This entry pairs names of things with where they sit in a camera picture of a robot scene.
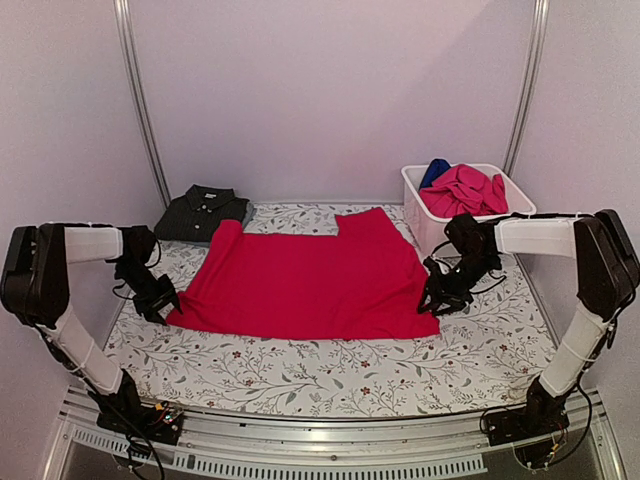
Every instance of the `black polo shirt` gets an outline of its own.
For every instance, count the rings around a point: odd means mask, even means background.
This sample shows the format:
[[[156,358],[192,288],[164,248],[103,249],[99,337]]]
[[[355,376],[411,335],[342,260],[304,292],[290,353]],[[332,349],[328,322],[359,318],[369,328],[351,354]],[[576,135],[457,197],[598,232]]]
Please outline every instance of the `black polo shirt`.
[[[237,198],[231,188],[193,185],[185,195],[171,201],[154,232],[160,240],[210,242],[222,220],[242,222],[248,202]]]

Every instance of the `red cloth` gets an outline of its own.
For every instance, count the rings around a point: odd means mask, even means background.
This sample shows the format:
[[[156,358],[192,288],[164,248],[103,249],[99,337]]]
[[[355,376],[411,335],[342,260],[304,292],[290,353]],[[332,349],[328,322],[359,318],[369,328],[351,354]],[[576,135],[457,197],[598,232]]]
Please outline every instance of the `red cloth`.
[[[420,198],[429,211],[442,218],[461,213],[497,215],[507,213],[502,175],[490,180],[469,165],[458,165],[440,175],[433,186],[420,190]]]
[[[380,208],[336,215],[337,236],[250,234],[224,220],[167,323],[295,340],[440,333],[416,307],[427,274]]]

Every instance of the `white plastic bin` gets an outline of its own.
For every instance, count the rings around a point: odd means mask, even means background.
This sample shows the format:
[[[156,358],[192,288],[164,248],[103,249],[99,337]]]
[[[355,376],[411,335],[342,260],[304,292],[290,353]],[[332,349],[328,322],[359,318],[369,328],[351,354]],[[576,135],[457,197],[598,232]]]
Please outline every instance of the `white plastic bin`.
[[[469,164],[469,166],[481,171],[489,178],[496,174],[502,175],[509,213],[519,212],[525,215],[536,213],[536,206],[533,202],[498,167],[488,163],[474,163]],[[402,169],[402,178],[404,178],[404,216],[423,255],[430,255],[435,247],[447,240],[444,234],[444,226],[451,220],[450,218],[433,215],[420,199],[418,189],[427,168],[429,168],[429,165],[409,165]],[[484,215],[474,218],[481,222],[501,216]],[[438,253],[441,255],[456,254],[453,248],[443,249],[442,253]]]

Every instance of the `floral tablecloth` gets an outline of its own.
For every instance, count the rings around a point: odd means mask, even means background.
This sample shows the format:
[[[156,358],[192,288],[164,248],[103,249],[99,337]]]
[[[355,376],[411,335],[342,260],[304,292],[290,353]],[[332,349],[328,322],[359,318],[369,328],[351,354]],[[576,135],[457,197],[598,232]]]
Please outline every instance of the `floral tablecloth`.
[[[372,205],[258,204],[252,233],[336,234],[335,214]],[[415,246],[401,206],[384,205]],[[184,290],[206,248],[162,242],[154,269]],[[554,352],[531,291],[512,257],[507,279],[442,317],[442,334],[414,340],[286,341],[147,323],[124,306],[105,351],[141,395],[262,414],[378,417],[442,414],[517,403]],[[485,278],[477,288],[495,280]]]

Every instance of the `blue cloth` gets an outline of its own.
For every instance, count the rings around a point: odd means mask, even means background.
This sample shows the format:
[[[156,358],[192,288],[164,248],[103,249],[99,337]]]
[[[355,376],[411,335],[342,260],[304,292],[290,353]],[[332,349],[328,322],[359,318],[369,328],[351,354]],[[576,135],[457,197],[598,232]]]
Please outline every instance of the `blue cloth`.
[[[436,158],[430,164],[429,168],[427,168],[427,173],[422,177],[422,182],[420,182],[419,190],[423,188],[430,187],[433,181],[442,175],[444,172],[449,170],[451,165],[443,158]]]

